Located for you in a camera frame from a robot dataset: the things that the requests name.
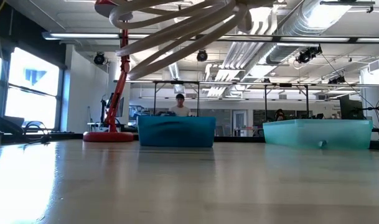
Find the white wall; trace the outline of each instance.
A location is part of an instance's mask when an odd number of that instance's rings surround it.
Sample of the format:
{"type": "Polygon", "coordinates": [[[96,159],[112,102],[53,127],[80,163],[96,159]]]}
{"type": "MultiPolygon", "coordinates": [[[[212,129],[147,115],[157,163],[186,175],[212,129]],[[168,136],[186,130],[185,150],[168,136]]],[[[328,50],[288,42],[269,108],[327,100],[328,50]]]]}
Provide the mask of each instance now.
{"type": "Polygon", "coordinates": [[[72,45],[67,46],[66,54],[61,130],[84,133],[88,131],[90,113],[94,121],[100,121],[100,101],[103,95],[109,97],[109,75],[77,53],[72,45]]]}
{"type": "MultiPolygon", "coordinates": [[[[379,84],[379,70],[369,73],[368,68],[363,68],[360,75],[361,84],[379,84]]],[[[362,106],[364,108],[379,106],[379,88],[363,88],[361,90],[363,97],[362,106]]],[[[364,115],[372,117],[373,125],[379,128],[379,114],[375,110],[364,111],[364,115]]],[[[372,140],[379,140],[378,133],[372,133],[372,140]]]]}

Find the table surface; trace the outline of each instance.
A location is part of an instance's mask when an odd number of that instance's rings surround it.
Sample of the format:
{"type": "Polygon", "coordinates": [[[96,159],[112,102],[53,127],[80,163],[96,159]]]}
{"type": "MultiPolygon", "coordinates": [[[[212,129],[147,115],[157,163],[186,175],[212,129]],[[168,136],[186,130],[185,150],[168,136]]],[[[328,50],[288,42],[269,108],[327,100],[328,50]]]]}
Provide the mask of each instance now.
{"type": "Polygon", "coordinates": [[[379,152],[0,147],[0,223],[379,223],[379,152]]]}

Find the person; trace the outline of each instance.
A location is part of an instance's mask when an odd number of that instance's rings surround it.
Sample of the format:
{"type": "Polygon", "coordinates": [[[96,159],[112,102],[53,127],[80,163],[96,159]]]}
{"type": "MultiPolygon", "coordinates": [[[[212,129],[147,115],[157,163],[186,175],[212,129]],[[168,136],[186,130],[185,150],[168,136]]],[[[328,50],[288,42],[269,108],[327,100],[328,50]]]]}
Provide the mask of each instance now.
{"type": "Polygon", "coordinates": [[[282,109],[279,109],[275,112],[275,121],[283,121],[284,120],[284,113],[282,109]]]}
{"type": "Polygon", "coordinates": [[[169,111],[174,112],[177,116],[189,116],[189,108],[184,106],[185,97],[179,93],[175,97],[177,106],[173,106],[169,111]]]}

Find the teal plastic bin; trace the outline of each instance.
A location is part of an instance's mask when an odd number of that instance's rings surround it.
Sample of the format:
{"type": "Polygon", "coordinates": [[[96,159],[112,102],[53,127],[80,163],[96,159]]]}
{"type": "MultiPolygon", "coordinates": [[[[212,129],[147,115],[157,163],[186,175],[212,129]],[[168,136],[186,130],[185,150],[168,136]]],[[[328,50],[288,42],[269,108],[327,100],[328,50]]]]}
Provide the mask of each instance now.
{"type": "Polygon", "coordinates": [[[139,116],[141,146],[212,147],[215,118],[179,116],[139,116]]]}
{"type": "Polygon", "coordinates": [[[345,119],[294,119],[264,123],[265,141],[292,147],[368,149],[373,122],[345,119]]]}

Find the security camera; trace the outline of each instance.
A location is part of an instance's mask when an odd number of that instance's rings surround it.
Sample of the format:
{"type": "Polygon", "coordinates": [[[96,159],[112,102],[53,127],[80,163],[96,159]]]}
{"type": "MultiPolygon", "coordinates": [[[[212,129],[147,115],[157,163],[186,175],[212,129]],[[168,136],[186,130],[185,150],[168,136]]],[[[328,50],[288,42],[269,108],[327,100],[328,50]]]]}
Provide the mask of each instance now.
{"type": "Polygon", "coordinates": [[[204,50],[204,49],[199,50],[199,53],[197,53],[196,59],[197,59],[198,62],[204,62],[204,61],[206,61],[207,60],[206,50],[204,50]]]}
{"type": "Polygon", "coordinates": [[[103,52],[96,53],[96,56],[94,58],[95,65],[104,65],[105,62],[106,62],[105,53],[103,52]]]}

